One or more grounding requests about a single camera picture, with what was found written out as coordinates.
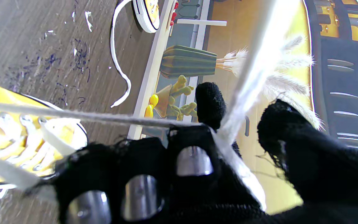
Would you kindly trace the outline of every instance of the white shoe rubber sole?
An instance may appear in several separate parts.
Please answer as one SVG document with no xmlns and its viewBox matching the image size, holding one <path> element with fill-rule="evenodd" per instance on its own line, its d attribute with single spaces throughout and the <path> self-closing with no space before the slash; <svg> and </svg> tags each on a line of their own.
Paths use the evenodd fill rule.
<svg viewBox="0 0 358 224">
<path fill-rule="evenodd" d="M 159 28 L 159 17 L 152 23 L 145 6 L 145 0 L 132 0 L 136 18 L 141 27 L 148 33 L 155 33 Z"/>
</svg>

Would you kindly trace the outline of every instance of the wood grain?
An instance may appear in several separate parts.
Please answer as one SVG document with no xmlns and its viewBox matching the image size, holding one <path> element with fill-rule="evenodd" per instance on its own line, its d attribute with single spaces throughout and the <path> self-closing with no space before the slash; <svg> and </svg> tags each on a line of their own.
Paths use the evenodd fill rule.
<svg viewBox="0 0 358 224">
<path fill-rule="evenodd" d="M 110 108 L 126 90 L 110 55 L 116 5 L 115 0 L 0 0 L 0 86 L 64 109 L 133 113 L 154 35 L 142 31 L 132 3 L 127 4 L 117 19 L 115 41 L 132 89 L 124 103 Z M 85 11 L 91 12 L 92 32 Z M 82 124 L 90 142 L 112 144 L 128 133 L 128 127 Z M 17 190 L 9 190 L 0 199 L 3 224 L 50 224 L 57 222 L 56 216 L 53 204 L 22 199 Z"/>
</svg>

